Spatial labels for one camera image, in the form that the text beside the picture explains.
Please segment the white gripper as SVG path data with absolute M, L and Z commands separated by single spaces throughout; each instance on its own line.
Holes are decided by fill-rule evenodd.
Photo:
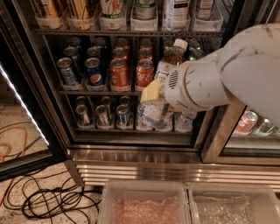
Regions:
M 187 63 L 175 66 L 163 81 L 157 78 L 152 81 L 141 95 L 141 103 L 163 102 L 166 100 L 179 111 L 191 111 L 193 102 L 186 90 Z

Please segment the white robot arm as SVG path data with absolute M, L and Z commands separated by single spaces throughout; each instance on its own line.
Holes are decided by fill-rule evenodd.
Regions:
M 221 49 L 186 61 L 142 92 L 145 104 L 200 112 L 240 101 L 280 126 L 280 24 L 259 24 Z

